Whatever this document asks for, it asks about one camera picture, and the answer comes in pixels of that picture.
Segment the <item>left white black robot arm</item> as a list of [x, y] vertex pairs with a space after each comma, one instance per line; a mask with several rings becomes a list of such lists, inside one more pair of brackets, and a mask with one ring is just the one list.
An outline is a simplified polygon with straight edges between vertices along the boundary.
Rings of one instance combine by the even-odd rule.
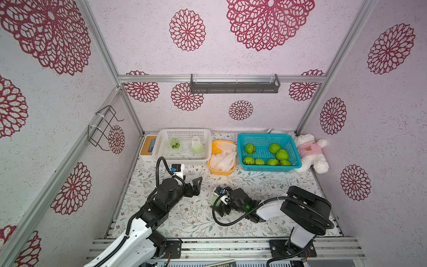
[[167, 239], [157, 231], [169, 217], [169, 212], [186, 197], [200, 195], [202, 177], [185, 183], [185, 176], [177, 174], [182, 168], [170, 169], [166, 159], [157, 159], [156, 186], [144, 205], [133, 214], [125, 231], [87, 267], [139, 267], [166, 251]]

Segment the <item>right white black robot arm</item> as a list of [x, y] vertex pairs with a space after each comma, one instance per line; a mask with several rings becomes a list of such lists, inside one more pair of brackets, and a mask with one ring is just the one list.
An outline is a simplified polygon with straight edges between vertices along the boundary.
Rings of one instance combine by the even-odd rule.
[[213, 192], [211, 208], [215, 223], [222, 227], [230, 227], [244, 219], [265, 223], [282, 216], [296, 223], [284, 245], [273, 245], [284, 251], [278, 257], [269, 259], [267, 267], [275, 261], [301, 255], [308, 258], [315, 238], [335, 228], [330, 220], [331, 203], [297, 186], [289, 187], [285, 195], [266, 200], [254, 200], [241, 188], [233, 190], [218, 186]]

